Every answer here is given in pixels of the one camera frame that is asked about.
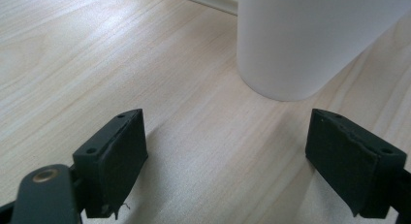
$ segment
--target light wood surface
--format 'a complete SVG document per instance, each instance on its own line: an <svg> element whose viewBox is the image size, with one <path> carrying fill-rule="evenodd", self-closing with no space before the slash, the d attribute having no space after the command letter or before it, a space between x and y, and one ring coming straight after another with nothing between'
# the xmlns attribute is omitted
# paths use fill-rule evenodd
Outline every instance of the light wood surface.
<svg viewBox="0 0 411 224"><path fill-rule="evenodd" d="M0 202L142 108L149 158L130 209L84 223L394 223L352 217L304 147L319 108L410 153L410 31L411 13L286 103L239 77L235 16L187 0L0 0Z"/></svg>

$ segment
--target white cup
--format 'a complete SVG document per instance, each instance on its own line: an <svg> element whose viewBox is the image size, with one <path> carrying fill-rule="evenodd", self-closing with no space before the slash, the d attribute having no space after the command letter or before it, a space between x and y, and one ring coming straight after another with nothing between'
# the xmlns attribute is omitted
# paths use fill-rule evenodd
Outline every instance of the white cup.
<svg viewBox="0 0 411 224"><path fill-rule="evenodd" d="M238 0L237 66L256 92L307 98L411 9L411 0Z"/></svg>

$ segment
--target wooden table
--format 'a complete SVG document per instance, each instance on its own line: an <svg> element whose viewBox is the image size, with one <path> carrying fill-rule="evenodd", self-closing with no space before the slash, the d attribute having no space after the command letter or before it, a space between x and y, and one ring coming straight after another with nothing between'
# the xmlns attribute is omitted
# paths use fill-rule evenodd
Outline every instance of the wooden table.
<svg viewBox="0 0 411 224"><path fill-rule="evenodd" d="M394 223L394 211L353 218L304 147L319 108L410 152L410 31L411 13L321 92L287 103L239 77L235 16L186 0L0 0L1 204L142 108L149 158L115 223Z"/></svg>

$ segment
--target black bracket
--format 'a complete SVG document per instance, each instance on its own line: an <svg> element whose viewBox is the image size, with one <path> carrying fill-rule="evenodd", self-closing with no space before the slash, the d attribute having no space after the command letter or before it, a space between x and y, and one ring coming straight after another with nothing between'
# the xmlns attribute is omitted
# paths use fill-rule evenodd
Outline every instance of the black bracket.
<svg viewBox="0 0 411 224"><path fill-rule="evenodd" d="M76 150L71 168L27 175L0 223L78 224L84 209L89 218L117 217L147 157L142 110L122 113Z"/></svg>
<svg viewBox="0 0 411 224"><path fill-rule="evenodd" d="M313 110L305 153L354 215L385 218L393 207L396 223L411 223L411 175L400 149L339 114Z"/></svg>

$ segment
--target white cylindrical object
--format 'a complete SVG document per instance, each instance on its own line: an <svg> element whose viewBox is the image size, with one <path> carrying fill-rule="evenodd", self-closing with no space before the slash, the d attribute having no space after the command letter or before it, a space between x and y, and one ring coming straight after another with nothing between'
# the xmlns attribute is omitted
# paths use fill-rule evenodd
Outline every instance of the white cylindrical object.
<svg viewBox="0 0 411 224"><path fill-rule="evenodd" d="M239 74L271 99L307 98L410 9L411 0L238 0Z"/></svg>

